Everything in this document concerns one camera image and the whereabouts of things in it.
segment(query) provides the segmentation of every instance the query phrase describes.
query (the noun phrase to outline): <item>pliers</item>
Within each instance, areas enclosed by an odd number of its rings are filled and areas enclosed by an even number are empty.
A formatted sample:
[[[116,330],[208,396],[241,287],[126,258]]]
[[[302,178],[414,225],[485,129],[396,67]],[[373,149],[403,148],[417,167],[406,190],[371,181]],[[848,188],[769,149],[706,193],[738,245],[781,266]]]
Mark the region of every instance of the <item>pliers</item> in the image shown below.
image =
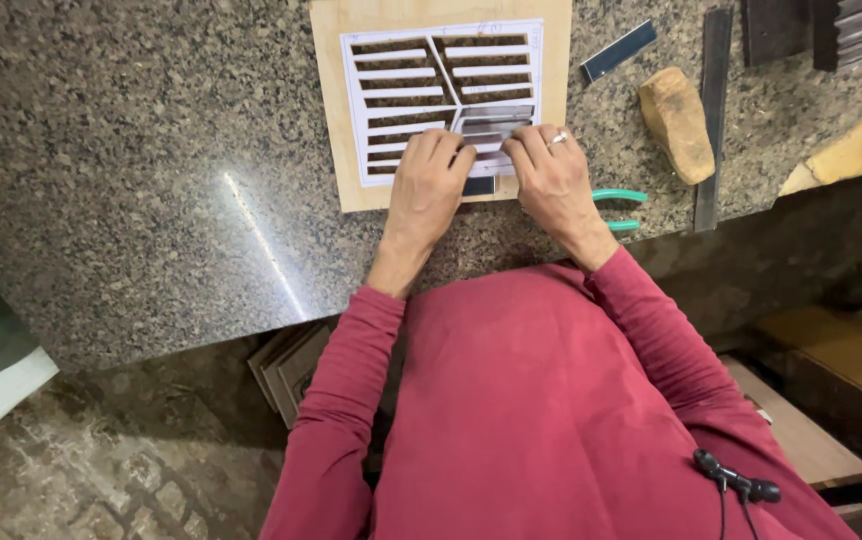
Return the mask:
[[[600,201],[602,199],[626,199],[628,201],[643,203],[648,200],[648,194],[629,189],[595,189],[591,191],[592,201]],[[606,223],[607,228],[612,231],[630,231],[631,229],[641,227],[641,223],[634,219],[626,221],[608,221]]]

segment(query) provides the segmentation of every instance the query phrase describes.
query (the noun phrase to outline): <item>paper stencil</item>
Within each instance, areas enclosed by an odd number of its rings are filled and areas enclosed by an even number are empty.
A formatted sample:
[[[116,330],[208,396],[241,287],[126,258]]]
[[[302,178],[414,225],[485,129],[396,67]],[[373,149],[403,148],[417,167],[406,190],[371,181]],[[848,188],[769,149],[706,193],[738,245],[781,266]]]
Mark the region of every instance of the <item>paper stencil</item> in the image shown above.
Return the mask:
[[[540,124],[544,19],[341,34],[361,185],[390,185],[408,139],[428,128],[478,150],[470,176],[514,174],[498,151]]]

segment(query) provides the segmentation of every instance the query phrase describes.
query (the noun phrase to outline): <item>speckled granite surface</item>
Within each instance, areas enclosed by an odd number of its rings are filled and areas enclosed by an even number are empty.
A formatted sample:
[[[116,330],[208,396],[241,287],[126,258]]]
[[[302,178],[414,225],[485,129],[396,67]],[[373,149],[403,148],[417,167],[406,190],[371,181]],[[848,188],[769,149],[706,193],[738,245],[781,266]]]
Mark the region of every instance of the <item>speckled granite surface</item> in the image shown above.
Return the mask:
[[[636,89],[700,74],[712,1],[574,7],[568,124],[598,187],[649,202],[626,240],[680,231],[692,195]],[[587,85],[581,61],[647,18],[658,42]],[[862,117],[862,63],[744,69],[735,20],[723,217],[765,210],[797,160]],[[0,289],[65,369],[107,368],[340,312],[382,212],[341,214],[307,4],[0,2]],[[557,258],[514,201],[468,204],[422,286]]]

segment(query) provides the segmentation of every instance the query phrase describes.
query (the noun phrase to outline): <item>person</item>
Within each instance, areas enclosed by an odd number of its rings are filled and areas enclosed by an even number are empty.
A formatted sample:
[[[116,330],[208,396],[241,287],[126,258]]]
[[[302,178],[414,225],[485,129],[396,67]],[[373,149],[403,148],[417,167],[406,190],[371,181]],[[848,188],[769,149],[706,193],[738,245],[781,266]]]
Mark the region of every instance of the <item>person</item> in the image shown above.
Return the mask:
[[[569,130],[517,129],[502,151],[522,207],[576,267],[406,300],[460,204],[475,158],[462,143],[443,129],[409,140],[373,265],[301,403],[261,540],[857,538],[611,235]],[[372,493],[362,460],[402,321],[404,371]],[[698,448],[775,483],[781,501],[721,493],[695,467]]]

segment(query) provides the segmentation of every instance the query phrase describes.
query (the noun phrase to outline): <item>ring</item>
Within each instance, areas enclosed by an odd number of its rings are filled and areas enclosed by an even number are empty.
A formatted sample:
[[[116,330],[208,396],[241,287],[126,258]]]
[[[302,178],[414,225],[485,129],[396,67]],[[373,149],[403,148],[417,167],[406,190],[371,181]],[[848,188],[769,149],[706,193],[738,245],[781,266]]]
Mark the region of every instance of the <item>ring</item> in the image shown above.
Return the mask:
[[[548,143],[548,148],[551,148],[552,145],[558,144],[559,142],[565,142],[568,140],[568,134],[565,131],[561,131],[554,138],[551,139],[551,142]]]

